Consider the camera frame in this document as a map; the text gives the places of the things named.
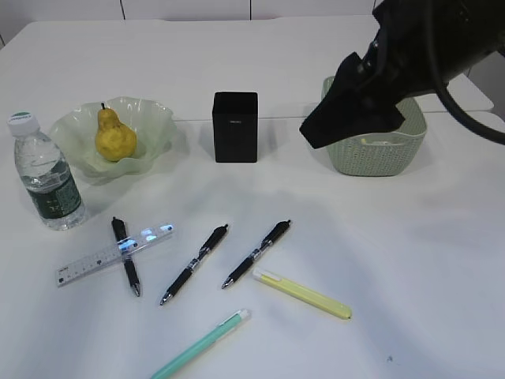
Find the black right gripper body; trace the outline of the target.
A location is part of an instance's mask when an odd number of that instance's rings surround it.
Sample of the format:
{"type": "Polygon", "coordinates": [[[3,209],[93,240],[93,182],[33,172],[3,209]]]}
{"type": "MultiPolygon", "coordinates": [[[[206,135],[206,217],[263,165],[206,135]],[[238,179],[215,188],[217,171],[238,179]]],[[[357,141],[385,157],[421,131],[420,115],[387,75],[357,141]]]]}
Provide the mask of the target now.
{"type": "Polygon", "coordinates": [[[433,92],[504,44],[502,1],[382,1],[362,67],[363,93],[382,101],[433,92]]]}

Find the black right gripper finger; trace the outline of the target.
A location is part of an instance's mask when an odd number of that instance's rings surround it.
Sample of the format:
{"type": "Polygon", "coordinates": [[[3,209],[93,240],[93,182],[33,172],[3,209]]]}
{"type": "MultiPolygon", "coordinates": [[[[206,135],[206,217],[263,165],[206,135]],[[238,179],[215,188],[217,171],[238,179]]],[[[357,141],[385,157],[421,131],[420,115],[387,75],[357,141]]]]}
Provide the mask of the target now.
{"type": "Polygon", "coordinates": [[[346,57],[327,94],[299,131],[314,148],[369,133],[389,133],[405,121],[385,81],[386,58],[346,57]]]}

